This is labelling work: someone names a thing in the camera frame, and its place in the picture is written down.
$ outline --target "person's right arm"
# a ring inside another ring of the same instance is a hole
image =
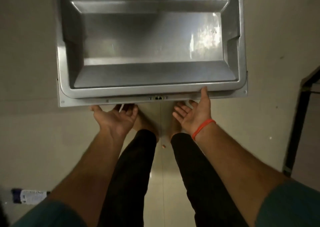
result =
[[[179,103],[175,107],[178,113],[174,112],[173,115],[184,130],[192,135],[204,121],[211,119],[207,89],[202,89],[199,104],[194,101],[190,101],[190,104],[193,109]],[[195,140],[248,225],[255,226],[265,198],[289,179],[254,157],[215,123],[203,128]]]

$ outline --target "teal sleeve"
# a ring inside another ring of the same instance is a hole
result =
[[[320,226],[320,192],[290,180],[264,200],[256,227]]]
[[[67,205],[45,200],[19,219],[13,227],[86,227],[80,216]]]

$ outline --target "hand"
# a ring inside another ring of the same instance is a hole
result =
[[[200,127],[200,125],[208,119],[211,119],[211,103],[208,96],[207,87],[201,90],[201,100],[196,103],[190,100],[189,103],[193,107],[190,107],[178,102],[178,106],[174,109],[179,113],[173,112],[173,116],[181,123],[181,126],[190,135]]]
[[[138,106],[134,104],[125,104],[119,112],[121,105],[116,105],[110,112],[105,112],[101,107],[91,106],[90,110],[94,112],[94,119],[98,122],[100,130],[108,130],[112,136],[123,139],[134,126],[138,116]]]

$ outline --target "black pants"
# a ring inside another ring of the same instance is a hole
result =
[[[143,226],[144,196],[148,189],[156,137],[140,130],[115,167],[98,226]],[[179,133],[171,144],[197,227],[248,226],[218,174],[190,135]]]

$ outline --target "bare foot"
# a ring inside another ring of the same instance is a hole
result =
[[[181,124],[178,122],[177,119],[175,119],[172,115],[171,115],[171,124],[170,124],[170,129],[168,131],[168,136],[170,138],[170,141],[172,139],[172,137],[178,133],[180,133],[182,130]]]
[[[140,110],[138,112],[137,120],[134,123],[133,129],[137,132],[142,129],[149,130],[155,134],[157,143],[159,142],[159,131],[157,127]]]

